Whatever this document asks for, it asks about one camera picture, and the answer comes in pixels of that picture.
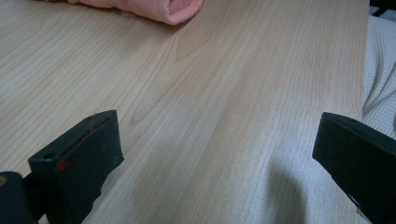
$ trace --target black object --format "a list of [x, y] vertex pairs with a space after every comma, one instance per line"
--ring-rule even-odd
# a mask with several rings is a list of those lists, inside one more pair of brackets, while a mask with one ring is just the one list
[[388, 9], [396, 10], [396, 2], [389, 0], [371, 0], [370, 6], [378, 7], [378, 10], [372, 14], [372, 16], [380, 17]]
[[374, 224], [396, 223], [396, 141], [340, 115], [323, 113], [313, 152]]
[[81, 223], [122, 161], [117, 112], [84, 119], [32, 156], [24, 179], [0, 173], [0, 223]]

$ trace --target wooden table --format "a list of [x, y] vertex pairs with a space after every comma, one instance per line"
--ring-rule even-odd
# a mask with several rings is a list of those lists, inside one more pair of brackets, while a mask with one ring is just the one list
[[171, 27], [0, 0], [0, 170], [117, 109], [125, 161], [86, 223], [353, 223], [311, 154], [323, 111], [361, 118], [368, 6], [207, 0]]

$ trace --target pink towel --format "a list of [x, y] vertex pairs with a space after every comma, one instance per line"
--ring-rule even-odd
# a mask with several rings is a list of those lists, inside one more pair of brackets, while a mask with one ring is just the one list
[[204, 0], [68, 0], [93, 7], [116, 7], [124, 15], [138, 15], [176, 25], [193, 17]]

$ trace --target white fabric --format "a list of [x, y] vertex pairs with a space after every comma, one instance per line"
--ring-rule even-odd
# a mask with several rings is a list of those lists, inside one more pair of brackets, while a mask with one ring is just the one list
[[396, 22], [370, 16], [363, 123], [396, 139]]

